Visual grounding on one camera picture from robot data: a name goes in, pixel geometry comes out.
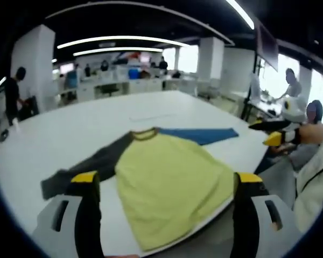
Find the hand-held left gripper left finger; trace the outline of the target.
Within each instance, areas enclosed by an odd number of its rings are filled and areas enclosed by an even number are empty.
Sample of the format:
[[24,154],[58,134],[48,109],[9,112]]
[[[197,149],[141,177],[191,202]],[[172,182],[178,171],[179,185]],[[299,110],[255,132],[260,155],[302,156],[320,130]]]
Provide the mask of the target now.
[[33,239],[48,257],[104,257],[101,218],[98,173],[78,174],[40,212]]

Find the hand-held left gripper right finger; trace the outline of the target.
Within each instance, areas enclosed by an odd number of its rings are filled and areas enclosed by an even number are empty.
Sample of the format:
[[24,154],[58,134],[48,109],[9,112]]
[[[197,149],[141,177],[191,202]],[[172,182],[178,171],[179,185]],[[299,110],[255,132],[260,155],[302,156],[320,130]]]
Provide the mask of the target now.
[[291,208],[249,173],[234,174],[233,227],[232,257],[283,257],[301,237]]

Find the person's right hand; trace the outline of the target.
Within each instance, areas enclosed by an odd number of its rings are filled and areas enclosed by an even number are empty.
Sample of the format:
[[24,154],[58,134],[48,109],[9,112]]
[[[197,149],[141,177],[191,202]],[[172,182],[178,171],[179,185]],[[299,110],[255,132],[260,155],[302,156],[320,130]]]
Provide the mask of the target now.
[[302,144],[317,144],[323,142],[323,124],[305,124],[299,128]]

